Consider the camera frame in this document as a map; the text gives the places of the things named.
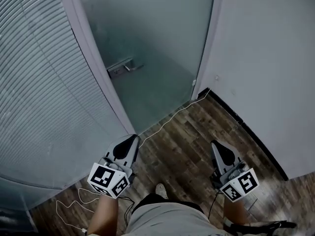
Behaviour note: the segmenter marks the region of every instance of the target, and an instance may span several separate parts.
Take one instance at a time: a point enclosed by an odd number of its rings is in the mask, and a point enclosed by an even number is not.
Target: person's leg
[[[203,210],[201,209],[201,207],[199,205],[193,203],[193,202],[177,202],[177,203],[191,207],[191,208],[194,208],[194,209],[204,213]]]
[[[133,214],[139,207],[149,205],[149,204],[164,203],[164,202],[167,202],[167,199],[161,197],[158,194],[150,193],[143,200],[141,200],[139,204],[137,204],[137,206],[133,209],[131,214]]]
[[[194,208],[194,209],[196,209],[196,210],[198,210],[198,211],[203,213],[203,211],[200,208],[200,206],[195,204],[195,203],[183,202],[183,201],[170,201],[170,200],[168,200],[168,196],[167,196],[165,187],[161,183],[159,183],[156,186],[156,192],[149,194],[143,200],[141,200],[140,203],[133,209],[132,213],[134,213],[134,211],[136,211],[139,207],[144,206],[144,205],[156,204],[156,203],[166,203],[166,202],[182,204],[182,205]]]

